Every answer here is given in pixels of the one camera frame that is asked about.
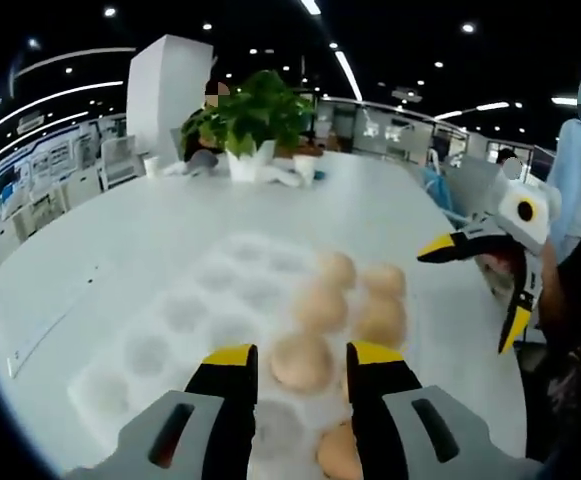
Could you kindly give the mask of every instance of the white egg tray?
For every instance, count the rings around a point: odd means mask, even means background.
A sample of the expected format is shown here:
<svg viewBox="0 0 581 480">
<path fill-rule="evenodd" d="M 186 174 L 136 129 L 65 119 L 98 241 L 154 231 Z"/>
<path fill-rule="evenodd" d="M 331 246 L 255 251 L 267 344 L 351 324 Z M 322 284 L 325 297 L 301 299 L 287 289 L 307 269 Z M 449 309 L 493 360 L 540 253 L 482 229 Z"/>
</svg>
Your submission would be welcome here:
<svg viewBox="0 0 581 480">
<path fill-rule="evenodd" d="M 364 265 L 355 263 L 362 271 Z M 345 329 L 325 335 L 336 368 L 324 392 L 289 392 L 273 379 L 268 365 L 273 344 L 299 331 L 291 305 L 300 287 L 316 275 L 315 252 L 261 235 L 235 235 L 211 248 L 70 382 L 69 397 L 105 455 L 114 451 L 120 429 L 139 412 L 165 392 L 185 389 L 205 356 L 223 346 L 253 343 L 259 349 L 259 399 L 250 477 L 322 480 L 316 462 L 319 439 L 351 415 L 340 382 L 362 288 L 346 294 Z M 402 352 L 416 372 L 417 298 L 411 290 L 405 300 L 408 333 Z"/>
</svg>

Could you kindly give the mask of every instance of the ceiling light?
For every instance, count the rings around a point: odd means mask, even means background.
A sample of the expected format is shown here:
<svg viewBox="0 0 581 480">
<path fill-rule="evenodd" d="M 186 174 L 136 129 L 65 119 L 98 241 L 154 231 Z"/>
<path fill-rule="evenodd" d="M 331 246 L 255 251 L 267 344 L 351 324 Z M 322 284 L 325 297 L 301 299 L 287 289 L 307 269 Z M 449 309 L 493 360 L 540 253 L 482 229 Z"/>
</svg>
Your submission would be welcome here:
<svg viewBox="0 0 581 480">
<path fill-rule="evenodd" d="M 352 72 L 352 68 L 348 63 L 348 59 L 346 58 L 345 54 L 342 51 L 335 52 L 335 56 L 339 61 L 339 65 L 341 65 L 341 69 L 343 73 L 346 74 L 346 78 L 348 79 L 348 83 L 350 84 L 350 88 L 354 93 L 354 98 L 357 102 L 363 102 L 363 97 L 361 96 L 361 90 L 359 90 L 359 85 L 357 85 L 357 80 L 354 78 L 354 73 Z"/>
<path fill-rule="evenodd" d="M 441 115 L 437 115 L 434 117 L 435 120 L 444 120 L 446 118 L 458 117 L 463 112 L 461 110 L 455 110 L 454 112 L 442 113 Z"/>
<path fill-rule="evenodd" d="M 13 147 L 14 145 L 16 145 L 17 143 L 25 140 L 28 137 L 31 137 L 32 135 L 36 135 L 37 133 L 46 130 L 48 128 L 54 127 L 55 125 L 58 125 L 60 123 L 63 122 L 69 122 L 70 120 L 74 119 L 74 118 L 78 118 L 78 117 L 83 117 L 85 115 L 88 115 L 88 112 L 81 112 L 81 113 L 77 113 L 75 115 L 70 115 L 69 117 L 65 117 L 65 118 L 60 118 L 59 120 L 55 120 L 54 122 L 50 122 L 46 125 L 43 125 L 42 127 L 37 128 L 36 130 L 32 130 L 31 132 L 26 133 L 25 135 L 21 135 L 19 138 L 17 138 L 16 140 L 14 140 L 12 143 L 9 143 L 8 145 L 6 145 L 5 147 L 3 147 L 0 150 L 0 155 L 9 150 L 11 147 Z"/>
<path fill-rule="evenodd" d="M 53 93 L 52 95 L 48 95 L 47 97 L 43 97 L 43 98 L 40 98 L 39 100 L 35 100 L 34 102 L 29 103 L 28 105 L 24 105 L 23 107 L 18 108 L 14 112 L 9 113 L 8 115 L 6 115 L 5 117 L 0 119 L 0 125 L 3 122 L 10 120 L 12 117 L 19 115 L 21 112 L 23 112 L 29 108 L 32 108 L 36 105 L 39 105 L 40 103 L 47 102 L 48 100 L 53 100 L 55 98 L 59 98 L 59 97 L 62 97 L 64 95 L 69 95 L 71 93 L 83 92 L 85 90 L 94 90 L 97 88 L 105 88 L 105 87 L 116 87 L 118 85 L 123 85 L 123 82 L 118 81 L 118 82 L 95 83 L 93 85 L 85 85 L 83 87 L 71 88 L 70 90 L 64 90 L 63 92 Z"/>
<path fill-rule="evenodd" d="M 577 99 L 567 97 L 552 97 L 552 103 L 555 105 L 567 105 L 569 107 L 576 107 Z"/>
<path fill-rule="evenodd" d="M 310 15 L 321 15 L 321 10 L 314 0 L 301 0 L 301 3 L 303 3 Z"/>
<path fill-rule="evenodd" d="M 497 102 L 497 103 L 488 103 L 487 105 L 479 105 L 477 110 L 480 112 L 485 112 L 486 110 L 496 110 L 498 108 L 508 108 L 510 104 L 508 102 Z"/>
</svg>

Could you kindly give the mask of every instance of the light blue shirt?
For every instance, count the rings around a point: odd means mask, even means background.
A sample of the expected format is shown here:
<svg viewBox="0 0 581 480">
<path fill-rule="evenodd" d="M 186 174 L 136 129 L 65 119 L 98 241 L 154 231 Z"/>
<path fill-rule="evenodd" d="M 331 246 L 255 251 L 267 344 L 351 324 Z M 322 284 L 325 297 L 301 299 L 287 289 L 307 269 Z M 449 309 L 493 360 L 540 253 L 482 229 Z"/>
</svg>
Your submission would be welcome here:
<svg viewBox="0 0 581 480">
<path fill-rule="evenodd" d="M 557 155 L 546 180 L 548 185 L 561 192 L 561 215 L 550 228 L 550 240 L 556 253 L 557 261 L 565 260 L 569 251 L 565 245 L 577 210 L 581 208 L 581 121 L 567 120 L 559 132 Z"/>
</svg>

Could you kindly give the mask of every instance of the white pillar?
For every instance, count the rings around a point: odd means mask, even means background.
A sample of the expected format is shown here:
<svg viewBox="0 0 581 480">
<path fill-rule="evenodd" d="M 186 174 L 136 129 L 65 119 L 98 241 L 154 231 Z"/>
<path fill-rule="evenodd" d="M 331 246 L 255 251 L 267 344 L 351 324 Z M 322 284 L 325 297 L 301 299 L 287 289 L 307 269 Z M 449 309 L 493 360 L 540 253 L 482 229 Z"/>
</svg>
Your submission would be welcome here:
<svg viewBox="0 0 581 480">
<path fill-rule="evenodd" d="M 128 135 L 139 152 L 159 156 L 159 166 L 177 160 L 172 130 L 201 108 L 212 69 L 212 46 L 166 35 L 130 63 Z"/>
</svg>

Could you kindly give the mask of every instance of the round table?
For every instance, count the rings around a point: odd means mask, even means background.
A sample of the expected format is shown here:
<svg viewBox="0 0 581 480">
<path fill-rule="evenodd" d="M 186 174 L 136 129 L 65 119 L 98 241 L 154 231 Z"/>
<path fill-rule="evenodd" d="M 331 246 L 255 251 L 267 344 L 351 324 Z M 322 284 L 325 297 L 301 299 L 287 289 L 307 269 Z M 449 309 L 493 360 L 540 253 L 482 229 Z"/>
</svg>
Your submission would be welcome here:
<svg viewBox="0 0 581 480">
<path fill-rule="evenodd" d="M 513 353 L 497 354 L 503 312 L 472 261 L 426 265 L 417 251 L 450 224 L 402 167 L 327 153 L 311 189 L 215 177 L 139 178 L 60 217 L 0 267 L 0 392 L 59 471 L 101 449 L 66 387 L 106 339 L 215 242 L 259 232 L 364 263 L 392 262 L 417 280 L 422 384 L 479 414 L 495 445 L 525 454 L 526 410 Z M 95 266 L 100 272 L 84 287 Z M 51 316 L 64 318 L 15 379 L 6 358 Z"/>
</svg>

